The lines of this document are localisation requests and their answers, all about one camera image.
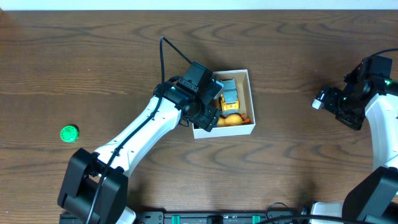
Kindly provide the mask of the yellow grey toy truck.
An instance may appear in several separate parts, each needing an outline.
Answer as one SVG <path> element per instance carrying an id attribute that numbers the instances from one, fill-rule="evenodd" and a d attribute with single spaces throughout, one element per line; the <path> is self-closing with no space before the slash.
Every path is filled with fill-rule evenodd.
<path id="1" fill-rule="evenodd" d="M 239 99 L 235 79 L 221 80 L 220 83 L 223 84 L 224 88 L 220 99 L 222 114 L 238 113 Z"/>

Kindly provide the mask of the orange rubber duck toy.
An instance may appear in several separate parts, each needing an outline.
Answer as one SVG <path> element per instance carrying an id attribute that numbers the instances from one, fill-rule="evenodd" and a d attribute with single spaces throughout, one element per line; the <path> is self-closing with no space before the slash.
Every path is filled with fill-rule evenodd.
<path id="1" fill-rule="evenodd" d="M 231 114 L 226 118 L 220 117 L 217 122 L 217 127 L 240 126 L 250 122 L 251 120 L 249 118 L 245 118 L 245 114 Z"/>

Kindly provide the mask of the white cardboard box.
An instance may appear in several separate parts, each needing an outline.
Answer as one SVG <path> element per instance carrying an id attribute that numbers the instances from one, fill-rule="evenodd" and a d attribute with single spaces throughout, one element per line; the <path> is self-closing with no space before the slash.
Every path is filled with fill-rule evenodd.
<path id="1" fill-rule="evenodd" d="M 228 70 L 213 72 L 217 79 L 229 80 L 234 78 L 236 81 L 236 88 L 239 100 L 239 114 L 244 113 L 249 119 L 249 124 L 242 124 L 239 126 L 228 126 L 213 128 L 210 132 L 192 126 L 193 137 L 195 139 L 203 138 L 217 138 L 225 136 L 239 136 L 251 134 L 255 125 L 256 119 L 254 115 L 254 108 L 252 102 L 251 86 L 249 81 L 249 73 L 247 70 Z"/>

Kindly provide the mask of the green round plastic toy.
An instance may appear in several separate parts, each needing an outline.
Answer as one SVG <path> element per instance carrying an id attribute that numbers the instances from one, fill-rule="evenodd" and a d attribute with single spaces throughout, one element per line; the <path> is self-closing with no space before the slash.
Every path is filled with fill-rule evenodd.
<path id="1" fill-rule="evenodd" d="M 79 130 L 75 126 L 68 125 L 62 128 L 60 132 L 60 138 L 62 141 L 71 143 L 76 142 L 79 138 Z"/>

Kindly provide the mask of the white yellow cube toy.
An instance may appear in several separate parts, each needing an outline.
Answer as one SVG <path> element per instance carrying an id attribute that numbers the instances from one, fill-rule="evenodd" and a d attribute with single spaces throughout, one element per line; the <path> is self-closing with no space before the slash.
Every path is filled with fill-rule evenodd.
<path id="1" fill-rule="evenodd" d="M 312 107 L 316 110 L 321 109 L 323 106 L 323 102 L 318 100 L 318 99 L 314 99 L 313 103 L 312 103 Z"/>

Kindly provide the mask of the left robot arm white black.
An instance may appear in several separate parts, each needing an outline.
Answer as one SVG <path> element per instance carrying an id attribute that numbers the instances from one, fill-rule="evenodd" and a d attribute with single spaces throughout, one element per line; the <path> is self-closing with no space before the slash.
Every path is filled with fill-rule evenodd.
<path id="1" fill-rule="evenodd" d="M 127 206 L 128 180 L 141 159 L 182 120 L 205 131 L 217 124 L 220 111 L 211 105 L 223 92 L 216 80 L 191 93 L 182 78 L 159 84 L 144 111 L 110 142 L 90 153 L 74 153 L 57 203 L 82 223 L 134 223 Z"/>

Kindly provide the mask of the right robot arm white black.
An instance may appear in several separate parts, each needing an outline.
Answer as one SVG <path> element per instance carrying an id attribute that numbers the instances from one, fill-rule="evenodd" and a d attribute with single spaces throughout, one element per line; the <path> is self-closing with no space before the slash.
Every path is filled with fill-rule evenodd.
<path id="1" fill-rule="evenodd" d="M 312 205 L 313 216 L 368 223 L 397 223 L 397 83 L 388 78 L 368 78 L 347 83 L 344 90 L 322 88 L 312 106 L 324 108 L 343 124 L 359 130 L 366 119 L 371 128 L 373 172 L 343 202 Z"/>

